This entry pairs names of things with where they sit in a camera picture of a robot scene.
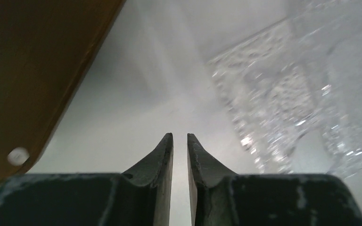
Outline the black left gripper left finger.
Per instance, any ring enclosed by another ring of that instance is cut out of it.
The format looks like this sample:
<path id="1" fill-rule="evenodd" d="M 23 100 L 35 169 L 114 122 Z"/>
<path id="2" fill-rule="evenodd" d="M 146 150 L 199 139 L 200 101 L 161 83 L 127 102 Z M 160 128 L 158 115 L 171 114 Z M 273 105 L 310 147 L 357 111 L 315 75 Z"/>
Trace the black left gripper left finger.
<path id="1" fill-rule="evenodd" d="M 173 135 L 123 173 L 23 174 L 0 186 L 0 226 L 167 226 Z"/>

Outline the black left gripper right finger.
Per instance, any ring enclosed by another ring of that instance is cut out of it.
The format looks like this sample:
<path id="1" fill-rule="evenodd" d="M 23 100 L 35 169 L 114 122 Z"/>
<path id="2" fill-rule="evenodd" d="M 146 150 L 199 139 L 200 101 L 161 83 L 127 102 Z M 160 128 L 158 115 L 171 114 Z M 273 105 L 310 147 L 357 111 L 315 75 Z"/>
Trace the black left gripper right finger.
<path id="1" fill-rule="evenodd" d="M 237 174 L 187 135 L 194 226 L 362 226 L 347 186 L 328 174 Z"/>

